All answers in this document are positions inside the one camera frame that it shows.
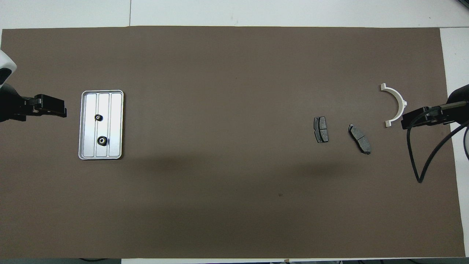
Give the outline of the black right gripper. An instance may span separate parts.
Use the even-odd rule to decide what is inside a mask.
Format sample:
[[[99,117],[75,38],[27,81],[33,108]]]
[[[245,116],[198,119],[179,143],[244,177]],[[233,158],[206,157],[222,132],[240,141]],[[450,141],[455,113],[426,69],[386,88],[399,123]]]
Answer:
[[[465,85],[451,92],[445,104],[438,105],[437,114],[434,116],[434,122],[429,117],[431,107],[421,107],[403,115],[402,129],[408,130],[413,127],[424,125],[450,124],[457,122],[462,125],[469,118],[469,85]]]

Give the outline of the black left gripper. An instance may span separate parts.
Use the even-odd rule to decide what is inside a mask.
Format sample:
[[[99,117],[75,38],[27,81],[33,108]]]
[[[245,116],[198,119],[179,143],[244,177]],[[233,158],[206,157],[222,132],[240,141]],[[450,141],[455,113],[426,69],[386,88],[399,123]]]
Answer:
[[[61,118],[67,117],[67,109],[64,100],[51,97],[48,95],[36,95],[35,108],[38,110],[34,113],[34,107],[30,104],[30,100],[34,98],[20,96],[18,92],[9,84],[5,84],[0,89],[0,121],[7,120],[26,121],[27,116],[57,116]]]

